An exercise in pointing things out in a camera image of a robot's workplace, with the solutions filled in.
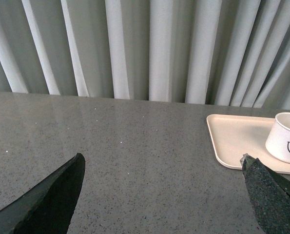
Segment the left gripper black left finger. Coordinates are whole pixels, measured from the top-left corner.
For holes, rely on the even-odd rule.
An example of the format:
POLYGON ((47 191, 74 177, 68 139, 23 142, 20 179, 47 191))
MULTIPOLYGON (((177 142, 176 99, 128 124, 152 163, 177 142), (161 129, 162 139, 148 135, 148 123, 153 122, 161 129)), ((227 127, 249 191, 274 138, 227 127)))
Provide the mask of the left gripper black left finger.
POLYGON ((0 210, 0 234, 65 234, 77 205, 85 158, 76 154, 0 210))

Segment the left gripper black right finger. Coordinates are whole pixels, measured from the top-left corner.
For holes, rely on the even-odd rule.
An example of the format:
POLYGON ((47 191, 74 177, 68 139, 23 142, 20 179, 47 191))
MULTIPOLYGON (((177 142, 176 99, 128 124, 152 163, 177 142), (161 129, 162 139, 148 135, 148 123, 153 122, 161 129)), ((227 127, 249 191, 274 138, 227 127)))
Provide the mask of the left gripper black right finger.
POLYGON ((240 159, 255 218, 266 234, 290 234, 290 180, 258 158, 240 159))

